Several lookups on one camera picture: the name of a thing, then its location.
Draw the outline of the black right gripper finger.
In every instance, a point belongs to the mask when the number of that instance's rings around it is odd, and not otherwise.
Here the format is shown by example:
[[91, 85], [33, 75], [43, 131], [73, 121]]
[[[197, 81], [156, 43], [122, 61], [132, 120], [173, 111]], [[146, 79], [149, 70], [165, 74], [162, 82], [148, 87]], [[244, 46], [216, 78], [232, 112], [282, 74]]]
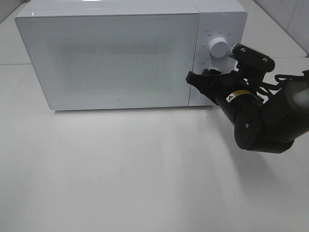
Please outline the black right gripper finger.
[[212, 74], [211, 69], [205, 69], [202, 73], [202, 76], [205, 77], [205, 78], [215, 78], [219, 75]]
[[195, 87], [201, 94], [206, 97], [210, 96], [210, 86], [212, 83], [212, 77], [209, 75], [196, 74], [189, 71], [186, 82]]

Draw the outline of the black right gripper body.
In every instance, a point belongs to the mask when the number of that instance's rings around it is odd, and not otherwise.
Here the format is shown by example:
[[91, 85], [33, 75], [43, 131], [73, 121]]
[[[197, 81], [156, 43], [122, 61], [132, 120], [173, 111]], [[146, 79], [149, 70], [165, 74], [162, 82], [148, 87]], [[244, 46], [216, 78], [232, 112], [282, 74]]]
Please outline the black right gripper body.
[[220, 74], [212, 78], [209, 98], [226, 114], [237, 114], [261, 106], [261, 100], [244, 80], [237, 79], [236, 72]]

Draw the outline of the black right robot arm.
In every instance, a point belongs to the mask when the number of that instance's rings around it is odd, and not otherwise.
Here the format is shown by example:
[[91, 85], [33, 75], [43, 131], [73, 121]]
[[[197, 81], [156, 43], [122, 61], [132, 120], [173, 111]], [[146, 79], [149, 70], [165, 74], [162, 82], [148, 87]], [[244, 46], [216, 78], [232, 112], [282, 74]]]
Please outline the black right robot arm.
[[189, 72], [186, 81], [218, 105], [234, 126], [239, 148], [282, 153], [309, 131], [309, 72], [275, 75], [277, 85], [232, 71]]

